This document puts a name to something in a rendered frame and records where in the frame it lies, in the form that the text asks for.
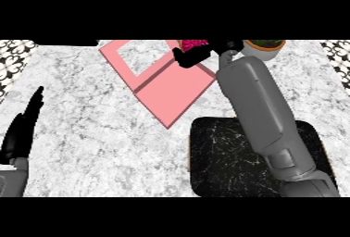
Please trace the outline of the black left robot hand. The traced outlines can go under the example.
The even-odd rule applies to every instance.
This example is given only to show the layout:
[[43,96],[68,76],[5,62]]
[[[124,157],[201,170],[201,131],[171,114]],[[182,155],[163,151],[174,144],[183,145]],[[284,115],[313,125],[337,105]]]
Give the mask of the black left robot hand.
[[34,127],[44,105],[43,90],[44,87],[40,86],[30,98],[25,112],[16,115],[9,125],[0,148],[0,165],[12,165],[16,157],[28,157],[30,155]]

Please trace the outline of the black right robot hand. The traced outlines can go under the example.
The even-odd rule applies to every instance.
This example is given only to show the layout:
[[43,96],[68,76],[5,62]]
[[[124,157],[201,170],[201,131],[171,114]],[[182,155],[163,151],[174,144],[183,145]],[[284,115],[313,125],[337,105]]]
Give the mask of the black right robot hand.
[[244,49],[242,40],[210,39],[207,41],[207,45],[194,47],[188,52],[182,51],[180,45],[173,49],[174,61],[182,68],[188,69],[201,63],[211,56],[211,52],[219,55],[219,67],[223,68],[232,62],[232,57]]

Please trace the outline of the pink cupcake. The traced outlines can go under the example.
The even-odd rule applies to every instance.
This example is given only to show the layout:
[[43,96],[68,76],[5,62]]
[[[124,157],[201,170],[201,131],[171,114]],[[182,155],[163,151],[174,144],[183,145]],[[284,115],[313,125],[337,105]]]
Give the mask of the pink cupcake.
[[179,44],[180,44],[182,51],[188,52],[194,47],[207,45],[208,41],[207,40],[182,40]]

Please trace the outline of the pink flat cardboard box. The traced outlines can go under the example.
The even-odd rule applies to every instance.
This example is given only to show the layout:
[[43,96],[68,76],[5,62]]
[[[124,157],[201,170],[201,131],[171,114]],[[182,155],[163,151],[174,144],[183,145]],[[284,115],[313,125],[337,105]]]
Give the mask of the pink flat cardboard box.
[[202,64],[189,69],[182,68],[173,51],[168,51],[154,65],[136,75],[118,53],[129,43],[130,40],[114,40],[101,48],[101,53],[136,98],[163,126],[170,129],[210,88],[216,79],[214,72]]

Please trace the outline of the black marble tray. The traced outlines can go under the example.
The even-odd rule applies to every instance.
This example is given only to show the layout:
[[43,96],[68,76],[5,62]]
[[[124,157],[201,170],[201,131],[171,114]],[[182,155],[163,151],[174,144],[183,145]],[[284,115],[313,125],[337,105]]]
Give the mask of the black marble tray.
[[295,181],[278,180],[266,159],[250,146],[238,118],[197,118],[191,127],[191,185],[201,197],[278,197],[340,195],[322,139],[313,126],[297,130],[316,170]]

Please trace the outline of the white potted plant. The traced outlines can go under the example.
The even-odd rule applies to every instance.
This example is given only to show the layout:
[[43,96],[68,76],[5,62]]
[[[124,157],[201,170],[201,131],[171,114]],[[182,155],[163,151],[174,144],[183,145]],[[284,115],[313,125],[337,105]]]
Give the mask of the white potted plant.
[[276,57],[284,46],[285,46],[285,41],[281,41],[279,44],[273,48],[266,48],[254,44],[251,40],[245,40],[241,54],[244,56],[256,56],[260,60],[269,61],[273,57]]

